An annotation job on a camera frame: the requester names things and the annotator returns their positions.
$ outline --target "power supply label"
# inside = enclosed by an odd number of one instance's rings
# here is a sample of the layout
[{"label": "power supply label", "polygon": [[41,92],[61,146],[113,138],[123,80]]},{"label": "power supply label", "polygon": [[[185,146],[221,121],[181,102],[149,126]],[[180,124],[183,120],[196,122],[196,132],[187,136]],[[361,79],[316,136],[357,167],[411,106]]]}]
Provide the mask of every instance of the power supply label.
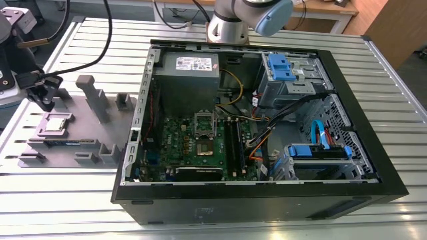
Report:
[{"label": "power supply label", "polygon": [[212,71],[212,59],[200,57],[179,57],[176,59],[176,70]]}]

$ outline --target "open computer tower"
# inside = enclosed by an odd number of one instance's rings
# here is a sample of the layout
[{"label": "open computer tower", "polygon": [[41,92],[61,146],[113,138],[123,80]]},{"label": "open computer tower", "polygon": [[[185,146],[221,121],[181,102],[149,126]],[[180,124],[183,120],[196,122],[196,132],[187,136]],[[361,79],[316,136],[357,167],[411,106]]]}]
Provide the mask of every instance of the open computer tower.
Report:
[{"label": "open computer tower", "polygon": [[139,224],[336,219],[408,194],[328,51],[151,45],[112,193]]}]

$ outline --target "motherboard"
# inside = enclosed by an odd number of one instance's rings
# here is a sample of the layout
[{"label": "motherboard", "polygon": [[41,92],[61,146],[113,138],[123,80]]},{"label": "motherboard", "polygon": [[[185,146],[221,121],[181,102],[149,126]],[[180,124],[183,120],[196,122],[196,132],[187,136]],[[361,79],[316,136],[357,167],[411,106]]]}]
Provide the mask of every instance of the motherboard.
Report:
[{"label": "motherboard", "polygon": [[189,118],[167,118],[163,126],[160,153],[145,154],[149,181],[183,182],[176,179],[183,171],[207,171],[196,174],[201,181],[209,180],[208,175],[220,181],[257,180],[256,164],[247,162],[243,148],[252,138],[249,121],[216,119],[212,113],[200,112]]}]

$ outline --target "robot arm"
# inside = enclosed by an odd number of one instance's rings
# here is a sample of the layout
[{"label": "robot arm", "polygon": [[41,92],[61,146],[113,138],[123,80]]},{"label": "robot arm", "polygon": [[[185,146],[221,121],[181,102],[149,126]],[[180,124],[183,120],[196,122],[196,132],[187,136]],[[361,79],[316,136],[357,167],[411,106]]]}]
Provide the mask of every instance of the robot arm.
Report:
[{"label": "robot arm", "polygon": [[245,44],[248,27],[269,37],[287,24],[292,11],[291,0],[216,0],[208,39],[213,43]]},{"label": "robot arm", "polygon": [[0,11],[0,106],[28,98],[45,112],[51,112],[63,79],[51,77],[40,80],[39,74],[44,72],[31,50],[17,47],[23,42],[19,32],[29,33],[36,23],[28,9],[7,7]]}]

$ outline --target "motherboard chip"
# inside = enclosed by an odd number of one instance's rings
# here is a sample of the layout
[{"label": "motherboard chip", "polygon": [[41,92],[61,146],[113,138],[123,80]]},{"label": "motherboard chip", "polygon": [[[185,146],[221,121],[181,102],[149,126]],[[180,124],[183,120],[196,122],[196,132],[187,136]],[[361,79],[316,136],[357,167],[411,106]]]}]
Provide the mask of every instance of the motherboard chip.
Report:
[{"label": "motherboard chip", "polygon": [[196,144],[196,152],[197,156],[213,156],[213,147],[215,142],[213,140],[197,140]]}]

